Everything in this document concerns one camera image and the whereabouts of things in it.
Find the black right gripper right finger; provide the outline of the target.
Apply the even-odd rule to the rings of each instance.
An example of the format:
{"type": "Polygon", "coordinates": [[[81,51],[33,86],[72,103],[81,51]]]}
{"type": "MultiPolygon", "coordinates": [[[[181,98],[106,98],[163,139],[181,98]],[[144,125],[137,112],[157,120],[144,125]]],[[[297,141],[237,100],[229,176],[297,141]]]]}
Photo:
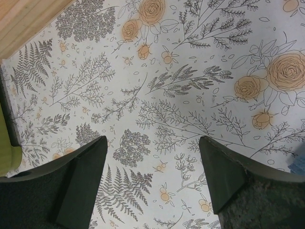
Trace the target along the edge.
{"type": "Polygon", "coordinates": [[[305,177],[239,154],[208,136],[199,142],[213,212],[223,229],[303,229],[305,177]]]}

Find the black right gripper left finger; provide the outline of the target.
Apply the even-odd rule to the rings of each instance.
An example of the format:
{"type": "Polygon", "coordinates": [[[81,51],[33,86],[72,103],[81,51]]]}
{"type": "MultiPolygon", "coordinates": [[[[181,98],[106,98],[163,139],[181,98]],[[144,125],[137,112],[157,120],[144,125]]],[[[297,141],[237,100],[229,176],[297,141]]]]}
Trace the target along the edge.
{"type": "Polygon", "coordinates": [[[100,136],[73,152],[0,179],[2,229],[87,229],[107,155],[100,136]]]}

